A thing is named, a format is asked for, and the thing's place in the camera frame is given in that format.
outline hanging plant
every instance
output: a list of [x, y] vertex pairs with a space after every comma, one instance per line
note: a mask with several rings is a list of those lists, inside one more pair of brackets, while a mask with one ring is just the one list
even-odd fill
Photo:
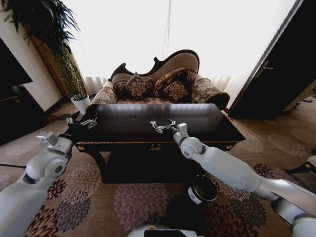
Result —
[[86, 98], [81, 74], [71, 59], [67, 42], [74, 36], [67, 30], [79, 30], [73, 12], [61, 0], [1, 0], [2, 11], [7, 13], [5, 21], [25, 27], [24, 39], [37, 38], [54, 55], [58, 71], [74, 100]]

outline dark wooden table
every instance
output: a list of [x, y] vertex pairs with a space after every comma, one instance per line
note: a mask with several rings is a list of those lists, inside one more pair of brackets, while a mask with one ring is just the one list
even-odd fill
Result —
[[[214, 104], [92, 105], [81, 121], [96, 113], [98, 124], [76, 134], [76, 147], [96, 160], [104, 183], [186, 182], [203, 172], [182, 156], [172, 136], [153, 130], [153, 120], [185, 122], [190, 136], [224, 151], [245, 139]], [[108, 164], [101, 151], [111, 151]]]

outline door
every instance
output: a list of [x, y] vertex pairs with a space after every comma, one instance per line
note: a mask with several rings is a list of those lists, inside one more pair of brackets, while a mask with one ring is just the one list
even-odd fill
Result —
[[260, 69], [232, 104], [230, 116], [273, 118], [315, 80], [312, 10], [313, 1], [304, 0]]

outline sofa armrest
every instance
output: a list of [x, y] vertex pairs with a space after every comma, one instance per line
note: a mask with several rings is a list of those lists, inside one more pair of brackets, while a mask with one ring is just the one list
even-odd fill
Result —
[[113, 84], [110, 85], [108, 82], [104, 84], [95, 97], [90, 102], [90, 105], [93, 104], [116, 104], [118, 102], [118, 97], [113, 90]]
[[213, 103], [222, 110], [229, 99], [229, 94], [215, 87], [208, 78], [199, 75], [192, 85], [192, 103]]

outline patterned carpet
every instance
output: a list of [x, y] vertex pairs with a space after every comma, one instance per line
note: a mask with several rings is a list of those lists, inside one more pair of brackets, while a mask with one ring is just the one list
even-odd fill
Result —
[[[73, 105], [67, 102], [54, 115], [74, 112]], [[275, 120], [233, 120], [246, 140], [230, 154], [264, 177], [284, 178], [316, 193], [313, 174], [288, 175], [283, 171], [299, 166], [316, 149], [315, 118], [314, 99]], [[47, 130], [60, 134], [66, 128], [64, 121], [54, 120], [39, 131], [0, 146], [0, 163], [26, 165], [43, 150], [35, 138], [37, 133]], [[0, 190], [16, 181], [22, 172], [21, 168], [0, 166]], [[291, 236], [290, 226], [271, 210], [267, 201], [234, 190], [216, 178], [214, 181], [220, 191], [218, 198], [196, 208], [186, 202], [186, 184], [104, 185], [94, 160], [74, 148], [66, 173], [48, 190], [47, 201], [25, 236], [125, 237], [143, 223], [176, 226], [179, 220], [209, 237]]]

